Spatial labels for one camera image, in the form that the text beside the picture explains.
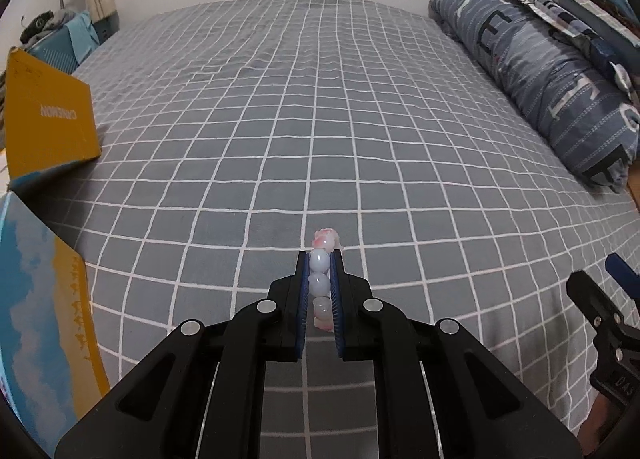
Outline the person's right hand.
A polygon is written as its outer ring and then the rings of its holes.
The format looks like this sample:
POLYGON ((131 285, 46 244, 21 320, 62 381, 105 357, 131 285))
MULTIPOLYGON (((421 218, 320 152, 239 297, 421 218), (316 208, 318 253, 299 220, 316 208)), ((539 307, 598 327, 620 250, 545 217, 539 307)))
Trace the person's right hand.
POLYGON ((603 394, 594 399, 589 416, 579 428, 578 442, 582 453, 588 456, 593 453, 611 433, 618 420, 623 416, 623 409, 613 404, 603 394))

